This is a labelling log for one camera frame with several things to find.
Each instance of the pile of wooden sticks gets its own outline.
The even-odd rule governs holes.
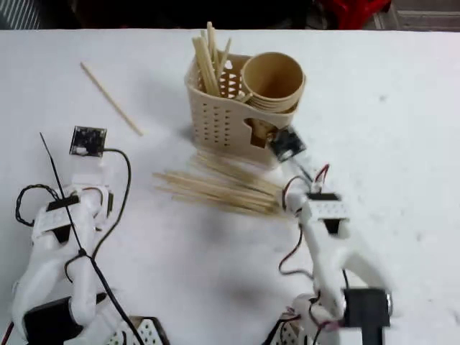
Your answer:
[[[177,171],[155,173],[156,178],[168,184],[157,189],[172,193],[174,199],[204,203],[225,211],[282,215],[277,202],[282,187],[215,155],[198,153],[192,165],[213,177]]]
[[[219,93],[219,78],[222,75],[229,56],[231,38],[229,38],[222,58],[219,59],[216,45],[216,29],[213,28],[211,22],[208,22],[208,36],[206,38],[206,31],[201,30],[200,37],[192,39],[193,46],[195,47],[196,61],[201,71],[201,77],[206,88],[206,93],[220,97]]]

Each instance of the beige plastic basket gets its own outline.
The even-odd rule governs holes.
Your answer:
[[[193,60],[185,77],[192,113],[195,144],[202,150],[276,166],[277,160],[266,147],[267,135],[287,126],[298,103],[284,114],[256,110],[233,98],[242,89],[241,70],[249,56],[228,56],[220,78],[222,97],[204,91],[198,64]]]

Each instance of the robotic arm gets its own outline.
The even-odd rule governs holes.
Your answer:
[[[108,298],[98,305],[106,294],[96,293],[93,265],[80,255],[80,248],[89,255],[93,253],[96,235],[107,230],[111,214],[113,195],[101,174],[105,135],[105,129],[75,128],[70,148],[77,167],[73,183],[63,191],[64,198],[41,208],[33,223],[32,254],[17,283],[12,304],[13,322],[29,344],[67,344],[84,328],[87,330],[83,335],[97,328],[98,337],[104,338],[98,344],[102,344],[121,322]],[[71,229],[66,207],[78,238]],[[66,277],[73,284],[71,296],[44,303],[56,284]]]
[[[300,317],[298,343],[304,344],[306,337],[326,345],[383,345],[392,314],[393,284],[384,265],[350,226],[341,196],[323,192],[328,166],[313,170],[305,145],[290,127],[280,130],[270,147],[282,169],[296,174],[287,183],[281,204],[298,217],[318,293],[294,300],[293,313]],[[367,287],[350,288],[345,270],[355,273]]]

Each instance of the white tabletop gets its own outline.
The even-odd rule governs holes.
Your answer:
[[[298,230],[282,222],[170,200],[151,173],[184,168],[195,152],[183,85],[193,56],[185,30],[0,32],[0,329],[11,287],[25,270],[30,230],[14,220],[26,185],[55,185],[42,131],[64,182],[75,125],[108,129],[107,147],[133,166],[132,192],[99,262],[128,294],[131,314],[157,316],[171,344],[260,344],[285,305],[312,290],[281,277]],[[331,163],[359,228],[393,274],[397,309],[387,344],[460,339],[460,34],[218,32],[233,53],[278,50],[303,66],[308,85],[294,125]],[[79,66],[84,61],[146,131],[138,137]],[[123,191],[125,166],[116,169]],[[47,195],[33,191],[32,219]],[[306,245],[290,266],[311,269]],[[12,345],[23,344],[14,335]]]

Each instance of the beige cup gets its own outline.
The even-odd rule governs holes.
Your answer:
[[[241,75],[243,90],[252,93],[247,103],[273,113],[292,108],[302,96],[305,84],[301,66],[280,52],[265,52],[250,58]]]

